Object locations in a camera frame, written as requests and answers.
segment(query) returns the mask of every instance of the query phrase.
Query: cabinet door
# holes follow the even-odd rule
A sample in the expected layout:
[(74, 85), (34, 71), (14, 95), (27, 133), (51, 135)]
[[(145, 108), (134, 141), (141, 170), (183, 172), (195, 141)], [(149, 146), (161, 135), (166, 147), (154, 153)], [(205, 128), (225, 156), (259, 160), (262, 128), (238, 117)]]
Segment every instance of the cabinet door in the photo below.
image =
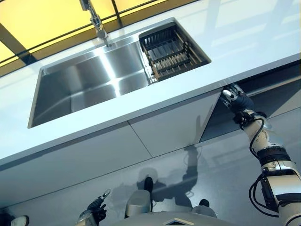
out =
[(222, 89), (129, 121), (150, 154), (158, 156), (198, 143)]
[(0, 207), (54, 192), (151, 157), (127, 122), (61, 147), (1, 171)]

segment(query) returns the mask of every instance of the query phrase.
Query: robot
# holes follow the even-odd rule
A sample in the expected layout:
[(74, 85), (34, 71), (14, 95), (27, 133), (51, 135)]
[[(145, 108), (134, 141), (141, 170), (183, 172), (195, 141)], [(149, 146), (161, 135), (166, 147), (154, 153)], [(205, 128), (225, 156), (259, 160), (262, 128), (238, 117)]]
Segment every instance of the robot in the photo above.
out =
[[(220, 100), (235, 114), (234, 122), (248, 135), (250, 152), (261, 164), (261, 174), (249, 189), (252, 205), (261, 213), (279, 218), (282, 226), (301, 226), (301, 176), (296, 163), (291, 161), (281, 138), (273, 131), (262, 112), (254, 111), (253, 101), (237, 85), (224, 88)], [(262, 186), (265, 204), (256, 200), (258, 183)], [(233, 226), (229, 222), (216, 218), (207, 200), (189, 212), (152, 212), (152, 179), (147, 177), (144, 190), (135, 191), (126, 206), (125, 219), (114, 226), (158, 226), (158, 225), (194, 225), (194, 226)], [(106, 217), (105, 197), (92, 202), (79, 218), (76, 226), (97, 226)]]

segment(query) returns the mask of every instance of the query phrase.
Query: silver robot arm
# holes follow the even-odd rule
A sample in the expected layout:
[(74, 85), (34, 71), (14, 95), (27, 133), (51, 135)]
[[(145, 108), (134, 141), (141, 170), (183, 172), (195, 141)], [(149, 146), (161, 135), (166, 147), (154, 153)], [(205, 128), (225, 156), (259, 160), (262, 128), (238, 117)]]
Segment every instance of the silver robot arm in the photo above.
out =
[[(284, 226), (301, 226), (301, 176), (282, 139), (273, 131), (266, 115), (254, 111), (253, 101), (237, 84), (226, 87), (220, 100), (235, 114), (234, 122), (249, 136), (250, 152), (261, 164), (262, 173), (249, 190), (251, 203), (261, 213), (279, 217)], [(259, 182), (266, 205), (259, 203), (255, 197)]]

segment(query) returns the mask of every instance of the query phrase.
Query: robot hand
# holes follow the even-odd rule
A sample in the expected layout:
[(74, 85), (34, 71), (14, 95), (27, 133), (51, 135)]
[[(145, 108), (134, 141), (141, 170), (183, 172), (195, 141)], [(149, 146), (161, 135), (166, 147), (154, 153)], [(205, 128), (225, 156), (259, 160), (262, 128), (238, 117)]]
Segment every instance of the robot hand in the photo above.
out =
[(254, 103), (244, 91), (235, 83), (229, 85), (222, 91), (220, 100), (234, 113), (245, 110), (254, 111)]
[(104, 209), (106, 205), (102, 205), (102, 203), (110, 192), (110, 189), (108, 189), (102, 196), (95, 199), (87, 209), (81, 213), (76, 226), (96, 226), (100, 221), (105, 219), (107, 210)]

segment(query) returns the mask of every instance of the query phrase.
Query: dish drying rack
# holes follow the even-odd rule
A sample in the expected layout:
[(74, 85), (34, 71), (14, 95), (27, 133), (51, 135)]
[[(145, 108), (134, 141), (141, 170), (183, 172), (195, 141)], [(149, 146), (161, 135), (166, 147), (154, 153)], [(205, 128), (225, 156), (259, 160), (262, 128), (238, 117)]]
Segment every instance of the dish drying rack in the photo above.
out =
[(208, 64), (202, 53), (182, 35), (176, 25), (139, 38), (156, 81), (162, 81)]

